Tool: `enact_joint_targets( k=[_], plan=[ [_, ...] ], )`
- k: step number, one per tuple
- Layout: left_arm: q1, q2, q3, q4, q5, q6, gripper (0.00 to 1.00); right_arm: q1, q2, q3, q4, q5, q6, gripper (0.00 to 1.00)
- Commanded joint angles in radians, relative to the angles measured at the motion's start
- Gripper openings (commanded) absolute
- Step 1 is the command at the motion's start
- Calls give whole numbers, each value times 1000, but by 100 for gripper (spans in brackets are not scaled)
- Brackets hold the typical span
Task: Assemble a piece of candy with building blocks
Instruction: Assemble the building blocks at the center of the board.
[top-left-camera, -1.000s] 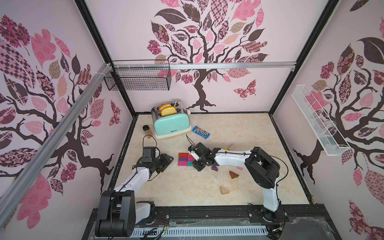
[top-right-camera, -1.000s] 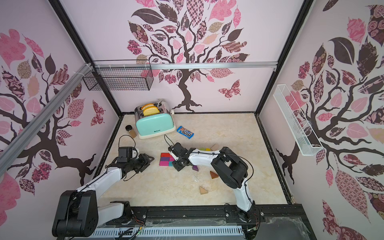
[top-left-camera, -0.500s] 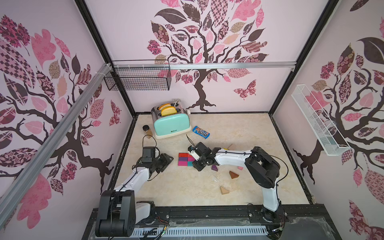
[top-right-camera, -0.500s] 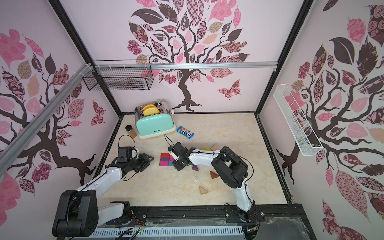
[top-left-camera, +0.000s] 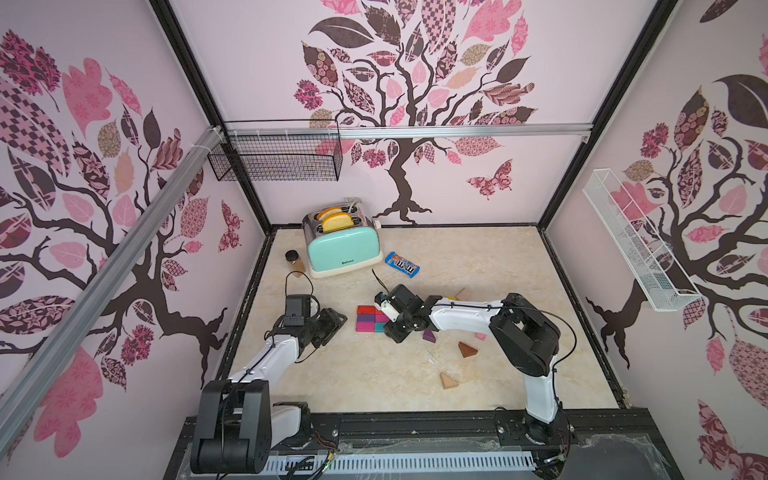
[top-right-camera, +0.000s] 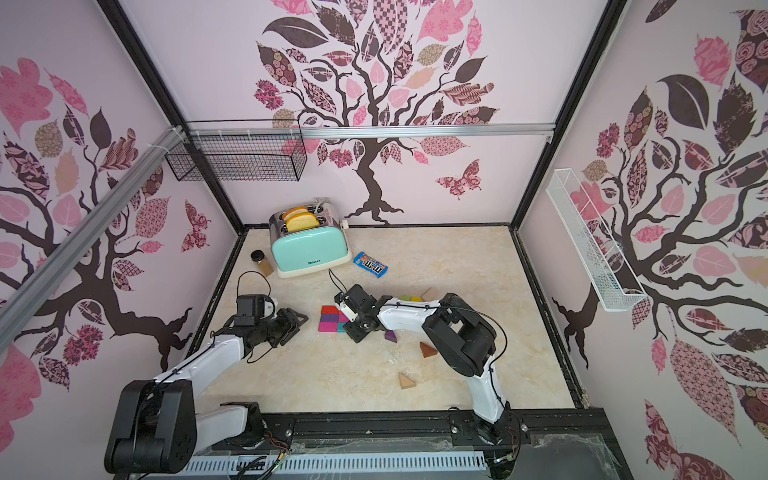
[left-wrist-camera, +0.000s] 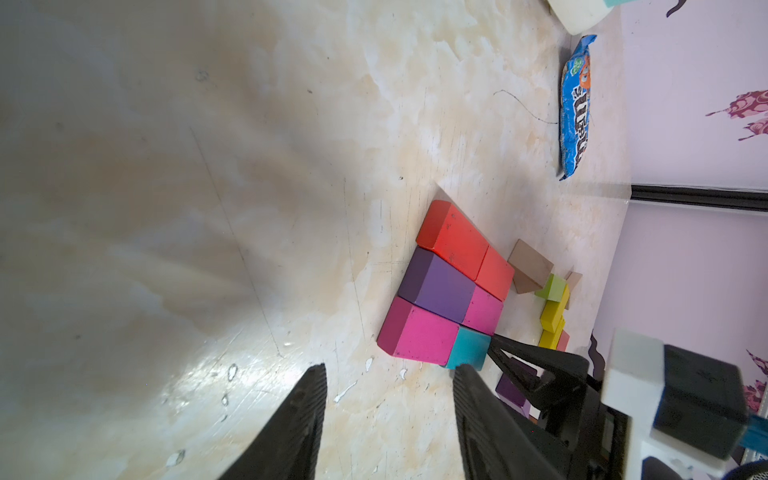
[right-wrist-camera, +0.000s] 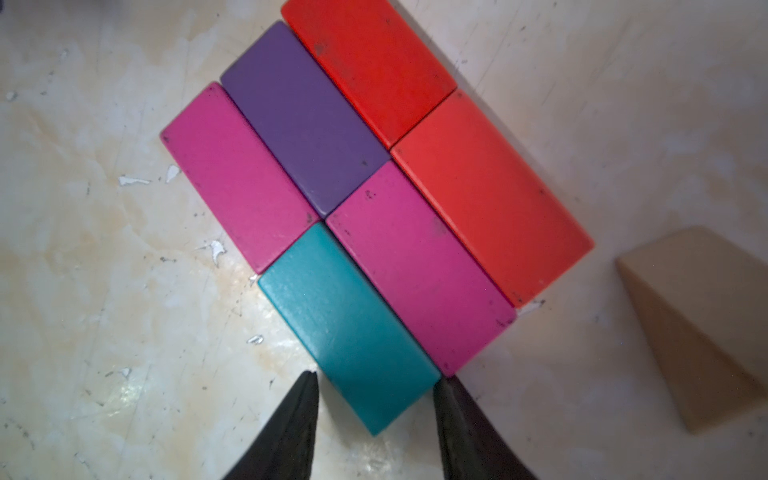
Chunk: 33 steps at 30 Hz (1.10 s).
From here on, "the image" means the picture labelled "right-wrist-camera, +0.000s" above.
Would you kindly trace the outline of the teal rectangular block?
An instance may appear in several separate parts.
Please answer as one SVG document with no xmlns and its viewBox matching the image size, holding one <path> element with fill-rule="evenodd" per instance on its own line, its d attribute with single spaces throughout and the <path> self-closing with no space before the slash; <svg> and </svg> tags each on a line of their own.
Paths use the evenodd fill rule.
<svg viewBox="0 0 768 480">
<path fill-rule="evenodd" d="M 304 233 L 258 284 L 371 435 L 441 374 L 334 235 Z"/>
</svg>

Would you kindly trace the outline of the magenta rectangular block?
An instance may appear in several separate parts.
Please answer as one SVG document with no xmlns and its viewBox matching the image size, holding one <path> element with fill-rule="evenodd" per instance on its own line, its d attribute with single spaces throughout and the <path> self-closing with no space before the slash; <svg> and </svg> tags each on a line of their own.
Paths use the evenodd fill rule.
<svg viewBox="0 0 768 480">
<path fill-rule="evenodd" d="M 255 273 L 319 221 L 221 84 L 207 85 L 160 139 Z"/>
<path fill-rule="evenodd" d="M 326 223 L 447 377 L 517 317 L 393 162 L 378 169 Z"/>
</svg>

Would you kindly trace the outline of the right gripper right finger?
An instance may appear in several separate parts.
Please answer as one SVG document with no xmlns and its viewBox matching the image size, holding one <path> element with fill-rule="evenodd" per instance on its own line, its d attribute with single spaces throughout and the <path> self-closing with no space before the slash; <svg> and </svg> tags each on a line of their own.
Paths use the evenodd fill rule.
<svg viewBox="0 0 768 480">
<path fill-rule="evenodd" d="M 446 479 L 536 479 L 457 377 L 441 378 L 433 400 Z"/>
</svg>

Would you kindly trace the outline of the magenta rectangular block front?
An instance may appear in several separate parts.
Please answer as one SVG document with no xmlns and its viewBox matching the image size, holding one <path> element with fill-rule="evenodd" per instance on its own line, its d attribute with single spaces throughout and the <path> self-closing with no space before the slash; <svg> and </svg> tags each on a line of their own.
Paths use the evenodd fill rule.
<svg viewBox="0 0 768 480">
<path fill-rule="evenodd" d="M 207 85 L 160 139 L 255 273 L 319 221 L 221 84 Z"/>
</svg>

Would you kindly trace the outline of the dark red rectangular block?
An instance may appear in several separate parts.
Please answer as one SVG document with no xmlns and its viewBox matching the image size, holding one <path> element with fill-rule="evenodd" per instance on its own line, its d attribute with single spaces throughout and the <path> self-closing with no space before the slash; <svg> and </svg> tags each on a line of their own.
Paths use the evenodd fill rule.
<svg viewBox="0 0 768 480">
<path fill-rule="evenodd" d="M 387 1 L 292 0 L 281 13 L 388 149 L 457 88 Z"/>
</svg>

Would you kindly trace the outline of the purple rectangular block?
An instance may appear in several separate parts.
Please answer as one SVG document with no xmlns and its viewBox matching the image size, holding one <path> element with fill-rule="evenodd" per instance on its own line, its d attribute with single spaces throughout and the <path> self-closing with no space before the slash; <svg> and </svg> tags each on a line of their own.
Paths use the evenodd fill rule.
<svg viewBox="0 0 768 480">
<path fill-rule="evenodd" d="M 385 147 L 281 21 L 224 72 L 221 83 L 321 217 L 389 159 Z"/>
</svg>

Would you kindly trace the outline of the bright red rectangular block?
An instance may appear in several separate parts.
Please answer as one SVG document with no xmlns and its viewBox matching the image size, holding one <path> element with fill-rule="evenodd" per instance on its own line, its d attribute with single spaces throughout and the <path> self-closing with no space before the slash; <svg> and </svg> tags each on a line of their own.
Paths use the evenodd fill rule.
<svg viewBox="0 0 768 480">
<path fill-rule="evenodd" d="M 393 155 L 517 308 L 594 247 L 586 230 L 462 90 L 400 140 Z"/>
</svg>

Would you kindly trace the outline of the beige triangular wooden block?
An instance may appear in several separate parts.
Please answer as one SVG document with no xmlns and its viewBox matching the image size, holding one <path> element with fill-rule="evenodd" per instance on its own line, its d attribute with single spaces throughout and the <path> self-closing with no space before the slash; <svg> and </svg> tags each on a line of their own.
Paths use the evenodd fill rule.
<svg viewBox="0 0 768 480">
<path fill-rule="evenodd" d="M 766 262 L 693 226 L 620 255 L 616 267 L 690 432 L 766 404 Z"/>
</svg>

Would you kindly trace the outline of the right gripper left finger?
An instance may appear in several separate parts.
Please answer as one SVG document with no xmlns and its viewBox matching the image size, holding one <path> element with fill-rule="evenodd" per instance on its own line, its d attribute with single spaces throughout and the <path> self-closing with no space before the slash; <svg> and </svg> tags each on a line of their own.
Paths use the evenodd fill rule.
<svg viewBox="0 0 768 480">
<path fill-rule="evenodd" d="M 309 479 L 318 414 L 318 375 L 304 371 L 224 479 Z"/>
</svg>

